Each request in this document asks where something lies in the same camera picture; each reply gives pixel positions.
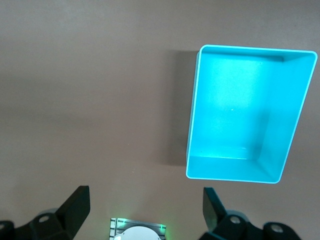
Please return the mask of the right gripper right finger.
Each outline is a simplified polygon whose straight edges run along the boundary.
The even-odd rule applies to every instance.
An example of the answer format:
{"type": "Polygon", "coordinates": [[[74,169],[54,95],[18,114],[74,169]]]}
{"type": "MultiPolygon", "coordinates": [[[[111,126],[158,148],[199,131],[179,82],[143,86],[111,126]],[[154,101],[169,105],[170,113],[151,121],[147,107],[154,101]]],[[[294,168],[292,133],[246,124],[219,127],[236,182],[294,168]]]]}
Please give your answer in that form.
{"type": "Polygon", "coordinates": [[[263,230],[236,210],[227,210],[212,187],[203,189],[202,213],[207,231],[201,240],[262,240],[263,230]]]}

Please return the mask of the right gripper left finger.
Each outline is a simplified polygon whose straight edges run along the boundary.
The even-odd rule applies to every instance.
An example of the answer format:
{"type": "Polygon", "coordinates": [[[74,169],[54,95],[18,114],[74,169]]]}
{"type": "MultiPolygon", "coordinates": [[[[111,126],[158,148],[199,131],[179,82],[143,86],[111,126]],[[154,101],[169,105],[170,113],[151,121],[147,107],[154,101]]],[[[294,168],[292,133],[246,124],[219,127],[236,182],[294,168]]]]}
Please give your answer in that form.
{"type": "Polygon", "coordinates": [[[90,189],[79,186],[55,212],[40,214],[29,223],[32,239],[72,240],[90,210],[90,189]]]}

